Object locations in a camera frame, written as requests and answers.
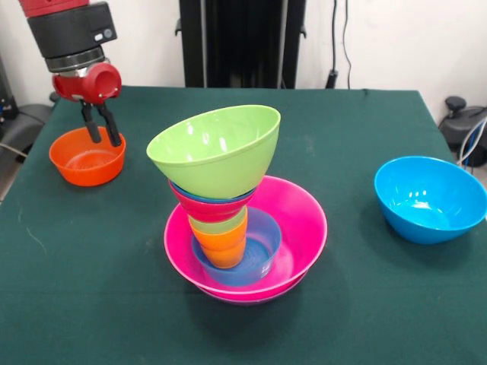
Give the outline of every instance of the orange bowl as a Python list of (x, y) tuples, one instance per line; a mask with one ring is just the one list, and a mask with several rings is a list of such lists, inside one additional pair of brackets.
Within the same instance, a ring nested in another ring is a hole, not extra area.
[(122, 144), (111, 145), (107, 130), (98, 127), (100, 143), (94, 143), (86, 128), (67, 132), (54, 141), (49, 149), (49, 158), (62, 177), (77, 186), (97, 186), (114, 179), (123, 168), (126, 141), (120, 134)]

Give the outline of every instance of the green bowl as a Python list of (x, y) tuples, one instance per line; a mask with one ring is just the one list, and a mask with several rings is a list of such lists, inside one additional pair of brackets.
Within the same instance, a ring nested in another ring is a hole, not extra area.
[(238, 226), (242, 221), (245, 219), (245, 215), (247, 213), (247, 206), (244, 207), (237, 213), (237, 215), (233, 216), (230, 219), (227, 219), (223, 222), (217, 223), (206, 223), (196, 220), (195, 218), (189, 216), (189, 224), (191, 227), (195, 227), (200, 232), (206, 234), (222, 234), (228, 232), (229, 230), (233, 230), (236, 226)]
[(183, 120), (152, 139), (147, 155), (179, 187), (228, 199), (258, 186), (274, 156), (281, 115), (263, 105), (217, 109)]

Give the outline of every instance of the white wall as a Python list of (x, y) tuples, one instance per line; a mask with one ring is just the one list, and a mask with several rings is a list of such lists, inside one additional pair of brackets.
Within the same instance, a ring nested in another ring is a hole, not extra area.
[[(345, 0), (339, 0), (337, 87), (348, 66), (342, 51)], [(323, 87), (332, 64), (332, 0), (307, 0), (298, 87)], [(444, 99), (487, 105), (486, 0), (349, 0), (345, 43), (352, 88), (419, 90), (438, 121)]]
[[(179, 1), (105, 1), (118, 40), (104, 44), (103, 50), (119, 69), (123, 83), (184, 86), (181, 35), (174, 36)], [(49, 102), (51, 76), (18, 0), (0, 0), (0, 55), (20, 105)]]
[[(344, 0), (338, 1), (337, 86), (344, 87)], [(108, 2), (119, 39), (103, 47), (124, 84), (183, 86), (181, 38), (173, 35), (178, 0)], [(444, 98), (451, 94), (465, 97), (469, 104), (486, 104), (485, 0), (349, 2), (352, 88), (420, 90), (437, 121), (444, 115)], [(319, 88), (326, 83), (332, 6), (333, 0), (307, 0), (308, 38), (301, 41), (298, 87)], [(0, 53), (18, 102), (45, 103), (52, 90), (50, 76), (18, 0), (0, 1)]]

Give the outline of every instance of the orange cup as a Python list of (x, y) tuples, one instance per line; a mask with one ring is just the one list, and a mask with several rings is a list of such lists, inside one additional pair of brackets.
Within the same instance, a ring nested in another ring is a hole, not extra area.
[(217, 268), (232, 268), (244, 257), (247, 222), (246, 209), (243, 220), (235, 228), (224, 233), (204, 233), (191, 225), (191, 222), (189, 224), (208, 260)]
[(237, 245), (222, 251), (213, 251), (201, 246), (203, 253), (216, 268), (233, 268), (238, 265), (244, 257), (246, 238), (244, 237)]

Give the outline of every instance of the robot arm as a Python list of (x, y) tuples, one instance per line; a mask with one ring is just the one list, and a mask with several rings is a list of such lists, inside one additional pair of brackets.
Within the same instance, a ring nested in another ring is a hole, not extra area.
[(101, 45), (116, 39), (106, 2), (89, 0), (19, 0), (53, 85), (63, 98), (81, 104), (85, 125), (94, 142), (101, 140), (91, 118), (95, 107), (107, 124), (112, 145), (120, 136), (105, 100), (118, 97), (122, 80)]

